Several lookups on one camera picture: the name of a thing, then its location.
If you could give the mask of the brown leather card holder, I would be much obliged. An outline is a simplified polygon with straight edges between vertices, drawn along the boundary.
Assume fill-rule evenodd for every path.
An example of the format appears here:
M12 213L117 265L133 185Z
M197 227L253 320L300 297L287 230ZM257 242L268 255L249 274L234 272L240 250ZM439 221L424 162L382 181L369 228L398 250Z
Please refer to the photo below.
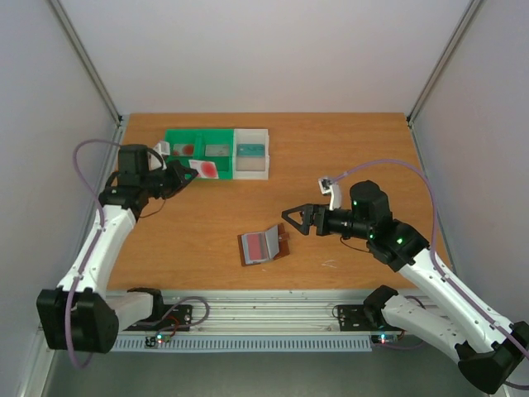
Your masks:
M261 265L290 255L289 234L282 223L263 232L249 232L237 236L241 265Z

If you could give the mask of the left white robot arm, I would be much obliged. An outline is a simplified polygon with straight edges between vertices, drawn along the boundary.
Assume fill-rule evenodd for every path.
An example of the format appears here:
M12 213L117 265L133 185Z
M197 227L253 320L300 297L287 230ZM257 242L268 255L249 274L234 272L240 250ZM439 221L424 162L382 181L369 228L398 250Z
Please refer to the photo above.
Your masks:
M107 285L121 248L152 199L167 200L198 177L193 168L146 145L124 145L117 168L96 194L96 216L77 258L54 289L36 300L49 348L107 353L119 332L134 325L156 329L166 319L159 290L134 288L107 300Z

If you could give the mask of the red circle white card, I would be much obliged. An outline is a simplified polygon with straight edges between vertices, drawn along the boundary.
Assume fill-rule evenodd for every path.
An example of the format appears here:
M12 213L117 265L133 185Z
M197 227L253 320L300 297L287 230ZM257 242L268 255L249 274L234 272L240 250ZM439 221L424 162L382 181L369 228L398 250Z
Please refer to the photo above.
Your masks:
M189 166L198 172L198 178L201 179L218 179L219 174L217 165L208 160L190 160Z

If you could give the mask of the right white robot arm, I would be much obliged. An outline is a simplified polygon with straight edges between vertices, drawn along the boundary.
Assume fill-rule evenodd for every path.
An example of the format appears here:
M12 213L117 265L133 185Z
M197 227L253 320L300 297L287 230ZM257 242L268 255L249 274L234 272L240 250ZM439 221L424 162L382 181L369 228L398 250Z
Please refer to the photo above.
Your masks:
M393 217L388 195L373 181L350 188L351 207L342 209L337 184L320 179L328 205L307 203L289 208L283 220L307 235L336 234L366 242L368 252L419 288L444 312L438 317L416 306L395 289L382 285L364 301L367 323L411 332L453 360L463 377L493 395L528 352L528 325L511 322L475 293L437 257L428 240Z

